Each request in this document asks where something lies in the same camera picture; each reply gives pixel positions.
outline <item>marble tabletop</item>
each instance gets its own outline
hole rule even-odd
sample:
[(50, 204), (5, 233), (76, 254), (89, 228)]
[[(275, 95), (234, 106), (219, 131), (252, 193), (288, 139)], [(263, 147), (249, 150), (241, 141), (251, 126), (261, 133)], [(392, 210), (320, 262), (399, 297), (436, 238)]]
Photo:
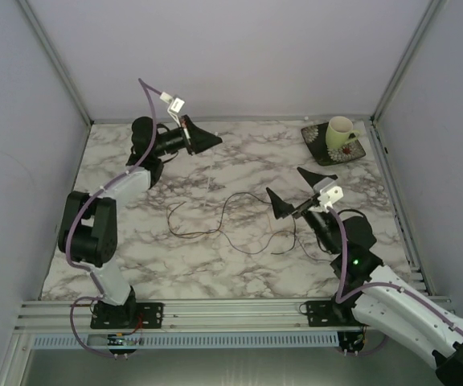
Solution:
[[(217, 226), (224, 201), (246, 191), (268, 200), (265, 188), (299, 204), (311, 188), (296, 167), (336, 174), (344, 190), (337, 209), (363, 211), (378, 243), (371, 251), (402, 278), (410, 268), (396, 230), (363, 121), (354, 126), (366, 157), (338, 166), (319, 166), (311, 157), (300, 128), (303, 121), (242, 121), (196, 123), (218, 133), (223, 144), (195, 156), (185, 151), (167, 163), (161, 180), (118, 214), (117, 262), (140, 299), (272, 298), (331, 296), (338, 287), (329, 261), (303, 219), (296, 221), (305, 251), (293, 245), (293, 221), (275, 220), (269, 205), (250, 196), (230, 200), (222, 230), (246, 253), (235, 250), (219, 232), (196, 239), (173, 236), (167, 208), (184, 203), (171, 216), (176, 232), (209, 230)], [(79, 191), (94, 192), (125, 168), (131, 146), (130, 125), (95, 125), (76, 181)], [(287, 230), (269, 237), (277, 231)], [(96, 294), (83, 271), (69, 267), (58, 250), (43, 287), (43, 300), (68, 300)]]

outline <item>green mug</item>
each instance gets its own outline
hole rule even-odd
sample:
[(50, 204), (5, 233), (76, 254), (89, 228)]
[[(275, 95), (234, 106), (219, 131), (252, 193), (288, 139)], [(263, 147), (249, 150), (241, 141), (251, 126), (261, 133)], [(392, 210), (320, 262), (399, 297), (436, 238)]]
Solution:
[(353, 122), (346, 117), (333, 117), (326, 130), (326, 146), (328, 149), (340, 149), (348, 143), (359, 139), (360, 132), (353, 130)]

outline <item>back wall panel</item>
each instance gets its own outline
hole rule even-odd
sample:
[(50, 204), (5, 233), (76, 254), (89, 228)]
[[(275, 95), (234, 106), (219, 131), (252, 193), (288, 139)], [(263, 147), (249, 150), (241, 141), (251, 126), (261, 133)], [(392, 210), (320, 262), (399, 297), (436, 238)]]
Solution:
[(194, 117), (371, 114), (428, 0), (29, 3), (91, 118), (132, 120), (138, 77)]

